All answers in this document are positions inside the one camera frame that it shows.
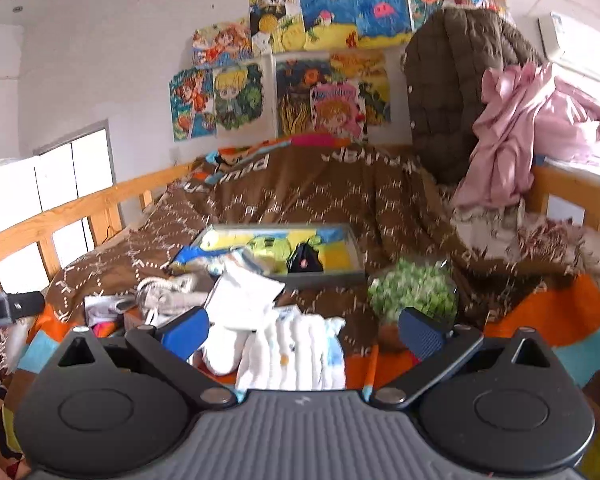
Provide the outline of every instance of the pink fabric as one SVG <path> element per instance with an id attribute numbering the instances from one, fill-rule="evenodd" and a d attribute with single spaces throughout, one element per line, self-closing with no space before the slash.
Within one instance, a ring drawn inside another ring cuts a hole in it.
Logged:
<path id="1" fill-rule="evenodd" d="M 474 123 L 478 145 L 453 206 L 517 203 L 533 184 L 534 153 L 600 166 L 600 104 L 554 72 L 551 63 L 528 63 L 484 73 L 487 107 Z"/>

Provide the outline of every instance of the dark puffer jacket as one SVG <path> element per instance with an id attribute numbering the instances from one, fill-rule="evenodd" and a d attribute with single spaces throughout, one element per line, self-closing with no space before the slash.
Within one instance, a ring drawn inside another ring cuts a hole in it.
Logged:
<path id="1" fill-rule="evenodd" d="M 442 9 L 416 32 L 403 59 L 413 146 L 440 184 L 458 183 L 469 167 L 484 71 L 529 61 L 544 58 L 490 10 Z"/>

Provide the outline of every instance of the stack of diapers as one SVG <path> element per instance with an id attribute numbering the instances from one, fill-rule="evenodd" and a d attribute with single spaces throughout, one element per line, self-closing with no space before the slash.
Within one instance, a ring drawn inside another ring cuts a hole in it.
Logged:
<path id="1" fill-rule="evenodd" d="M 341 390 L 346 376 L 338 334 L 344 323 L 339 317 L 302 314 L 295 305 L 273 308 L 254 332 L 211 327 L 203 361 L 217 375 L 237 368 L 239 394 L 249 389 Z"/>

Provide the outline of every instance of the triangular cutout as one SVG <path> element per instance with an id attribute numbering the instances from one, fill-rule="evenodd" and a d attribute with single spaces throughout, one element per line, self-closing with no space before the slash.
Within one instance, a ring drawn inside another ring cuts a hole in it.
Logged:
<path id="1" fill-rule="evenodd" d="M 83 337 L 77 337 L 71 342 L 58 366 L 88 365 L 94 362 L 96 362 L 96 359 L 91 353 L 87 340 Z"/>
<path id="2" fill-rule="evenodd" d="M 549 360 L 542 353 L 542 350 L 533 339 L 525 339 L 520 347 L 520 351 L 514 361 L 517 365 L 535 366 L 538 368 L 548 368 Z"/>

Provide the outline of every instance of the green leafy vegetable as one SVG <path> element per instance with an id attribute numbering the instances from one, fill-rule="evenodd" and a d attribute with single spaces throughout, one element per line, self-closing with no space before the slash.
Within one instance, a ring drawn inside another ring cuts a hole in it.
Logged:
<path id="1" fill-rule="evenodd" d="M 376 278 L 368 290 L 371 307 L 385 322 L 397 322 L 412 306 L 440 321 L 456 316 L 456 296 L 446 272 L 436 265 L 419 266 L 401 258 L 395 268 Z"/>

